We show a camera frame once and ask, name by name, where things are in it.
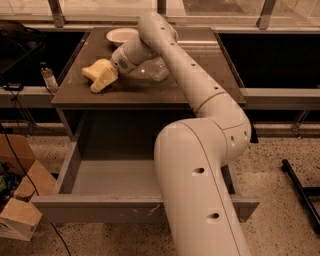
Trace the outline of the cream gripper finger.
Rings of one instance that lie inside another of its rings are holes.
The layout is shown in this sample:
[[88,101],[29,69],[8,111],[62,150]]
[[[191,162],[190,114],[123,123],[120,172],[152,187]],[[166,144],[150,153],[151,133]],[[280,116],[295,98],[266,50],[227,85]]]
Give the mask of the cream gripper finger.
[[95,80],[90,86],[90,90],[93,93],[100,93],[104,89],[104,83],[100,80]]

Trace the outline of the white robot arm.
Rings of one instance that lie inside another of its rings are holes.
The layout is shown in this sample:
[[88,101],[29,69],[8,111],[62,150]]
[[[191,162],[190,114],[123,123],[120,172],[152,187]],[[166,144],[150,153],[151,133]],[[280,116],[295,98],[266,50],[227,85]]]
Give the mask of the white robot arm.
[[177,255],[251,256],[221,172],[248,147],[250,121],[176,37],[160,14],[147,13],[138,21],[138,34],[112,54],[110,69],[127,74],[160,56],[195,114],[165,126],[154,147]]

